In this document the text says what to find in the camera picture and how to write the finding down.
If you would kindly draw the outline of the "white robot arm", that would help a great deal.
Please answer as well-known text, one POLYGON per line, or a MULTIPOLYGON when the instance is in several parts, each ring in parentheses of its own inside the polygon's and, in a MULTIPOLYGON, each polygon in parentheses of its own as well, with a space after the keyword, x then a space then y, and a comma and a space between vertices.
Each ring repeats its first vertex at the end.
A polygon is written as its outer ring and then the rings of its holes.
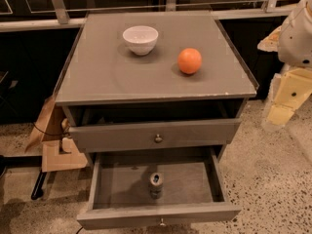
POLYGON ((312 0, 300 0, 283 23, 257 48, 276 52, 287 67, 274 76, 266 121, 284 126, 312 94, 312 0))

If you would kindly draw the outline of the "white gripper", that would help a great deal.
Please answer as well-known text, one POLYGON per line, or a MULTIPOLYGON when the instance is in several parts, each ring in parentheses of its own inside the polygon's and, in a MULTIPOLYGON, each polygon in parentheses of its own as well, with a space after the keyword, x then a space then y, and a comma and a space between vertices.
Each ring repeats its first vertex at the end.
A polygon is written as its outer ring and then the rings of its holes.
POLYGON ((286 125, 295 111, 312 94, 312 70, 295 68, 281 77, 281 83, 267 120, 274 125, 286 125))

